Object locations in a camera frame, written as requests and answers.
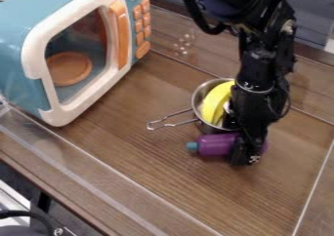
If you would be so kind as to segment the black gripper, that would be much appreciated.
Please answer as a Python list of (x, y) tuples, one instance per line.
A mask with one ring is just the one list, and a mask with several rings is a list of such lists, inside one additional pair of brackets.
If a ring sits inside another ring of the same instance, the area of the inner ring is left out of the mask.
[(266, 151), (268, 128), (286, 115), (285, 106), (290, 105), (288, 82), (276, 84), (272, 89), (262, 92), (248, 90), (238, 83), (233, 85), (226, 127), (237, 129), (241, 136), (236, 138), (230, 153), (232, 166), (244, 166), (260, 161)]

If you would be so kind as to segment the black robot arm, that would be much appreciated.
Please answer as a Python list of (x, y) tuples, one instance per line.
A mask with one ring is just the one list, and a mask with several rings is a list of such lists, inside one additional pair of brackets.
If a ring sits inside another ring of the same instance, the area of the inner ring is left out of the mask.
[(252, 165), (265, 151), (268, 130), (292, 107), (286, 75), (294, 71), (296, 11), (288, 0), (185, 0), (200, 29), (240, 37), (241, 69), (233, 81), (218, 87), (201, 102), (206, 123), (230, 133), (220, 153), (233, 166)]

